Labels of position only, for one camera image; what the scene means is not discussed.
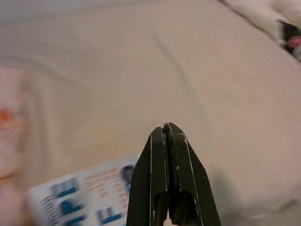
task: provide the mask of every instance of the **white bedsheet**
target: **white bedsheet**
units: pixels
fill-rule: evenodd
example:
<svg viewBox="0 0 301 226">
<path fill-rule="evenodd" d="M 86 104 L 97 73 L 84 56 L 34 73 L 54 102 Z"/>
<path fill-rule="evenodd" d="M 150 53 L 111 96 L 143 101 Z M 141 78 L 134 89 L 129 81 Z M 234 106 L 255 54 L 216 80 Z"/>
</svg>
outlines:
<svg viewBox="0 0 301 226">
<path fill-rule="evenodd" d="M 97 8 L 0 28 L 31 75 L 25 189 L 182 128 L 221 215 L 301 180 L 301 67 L 214 0 Z"/>
</svg>

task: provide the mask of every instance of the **clamp jaw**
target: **clamp jaw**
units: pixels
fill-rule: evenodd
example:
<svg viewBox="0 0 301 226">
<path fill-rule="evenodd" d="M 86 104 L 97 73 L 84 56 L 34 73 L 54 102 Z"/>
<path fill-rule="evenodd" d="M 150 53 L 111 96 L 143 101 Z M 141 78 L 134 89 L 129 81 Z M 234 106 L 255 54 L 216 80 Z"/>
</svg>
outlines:
<svg viewBox="0 0 301 226">
<path fill-rule="evenodd" d="M 206 171 L 172 123 L 149 136 L 132 175 L 127 226 L 221 226 Z"/>
</svg>

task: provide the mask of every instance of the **white blanket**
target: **white blanket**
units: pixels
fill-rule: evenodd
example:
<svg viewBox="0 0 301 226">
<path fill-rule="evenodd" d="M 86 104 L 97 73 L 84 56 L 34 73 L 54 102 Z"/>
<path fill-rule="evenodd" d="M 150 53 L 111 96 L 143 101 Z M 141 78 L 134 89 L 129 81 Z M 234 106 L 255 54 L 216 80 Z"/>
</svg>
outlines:
<svg viewBox="0 0 301 226">
<path fill-rule="evenodd" d="M 97 8 L 0 28 L 31 75 L 24 187 L 140 152 L 182 128 L 221 215 L 301 179 L 301 68 L 217 1 Z"/>
</svg>

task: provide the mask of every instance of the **black fabric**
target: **black fabric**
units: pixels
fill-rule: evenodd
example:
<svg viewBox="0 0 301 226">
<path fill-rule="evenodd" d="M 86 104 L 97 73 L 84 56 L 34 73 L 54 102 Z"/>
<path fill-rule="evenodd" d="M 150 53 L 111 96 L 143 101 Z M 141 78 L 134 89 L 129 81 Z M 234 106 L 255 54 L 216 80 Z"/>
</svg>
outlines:
<svg viewBox="0 0 301 226">
<path fill-rule="evenodd" d="M 282 25 L 283 39 L 285 41 L 285 49 L 301 61 L 301 30 L 283 21 L 280 21 Z"/>
</svg>

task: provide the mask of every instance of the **black clamp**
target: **black clamp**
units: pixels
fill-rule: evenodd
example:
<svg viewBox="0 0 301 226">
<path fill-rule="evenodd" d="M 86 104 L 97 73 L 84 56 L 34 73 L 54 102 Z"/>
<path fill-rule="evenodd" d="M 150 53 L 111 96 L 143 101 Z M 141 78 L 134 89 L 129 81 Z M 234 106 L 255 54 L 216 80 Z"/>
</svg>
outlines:
<svg viewBox="0 0 301 226">
<path fill-rule="evenodd" d="M 132 175 L 127 226 L 220 226 L 206 171 L 172 123 L 149 136 Z"/>
</svg>

